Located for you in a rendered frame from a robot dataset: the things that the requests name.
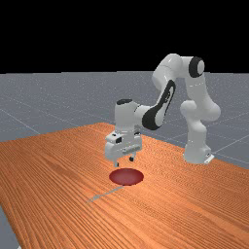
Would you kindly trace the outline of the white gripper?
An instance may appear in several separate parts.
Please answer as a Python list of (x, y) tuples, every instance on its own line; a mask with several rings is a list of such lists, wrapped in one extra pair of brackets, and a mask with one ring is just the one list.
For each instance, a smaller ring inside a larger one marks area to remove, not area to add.
[(119, 167), (118, 159), (127, 155), (129, 161), (134, 161), (135, 154), (142, 150), (142, 137), (139, 130), (117, 133), (113, 131), (105, 138), (105, 158)]

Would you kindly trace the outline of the red plate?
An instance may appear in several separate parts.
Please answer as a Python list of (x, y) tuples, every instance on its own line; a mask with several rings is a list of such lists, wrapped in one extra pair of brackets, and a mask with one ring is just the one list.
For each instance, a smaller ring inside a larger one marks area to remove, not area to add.
[(121, 186), (132, 186), (140, 183), (144, 179), (144, 175), (134, 168), (121, 168), (114, 170), (109, 175), (109, 179)]

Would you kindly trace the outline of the grey fork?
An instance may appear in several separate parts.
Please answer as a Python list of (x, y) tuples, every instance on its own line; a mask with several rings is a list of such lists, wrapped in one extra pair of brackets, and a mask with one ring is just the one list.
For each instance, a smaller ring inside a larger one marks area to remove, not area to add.
[(123, 188), (124, 188), (124, 186), (119, 186), (119, 187), (117, 187), (115, 189), (112, 189), (112, 190), (110, 190), (110, 191), (108, 191), (108, 192), (106, 192), (104, 194), (94, 195), (93, 197), (91, 197), (90, 199), (88, 199), (86, 202), (94, 202), (95, 200), (97, 200), (99, 198), (102, 198), (104, 196), (110, 195), (110, 194), (112, 194), (112, 193), (114, 193), (114, 192), (116, 192), (116, 191), (118, 191), (120, 189), (123, 189)]

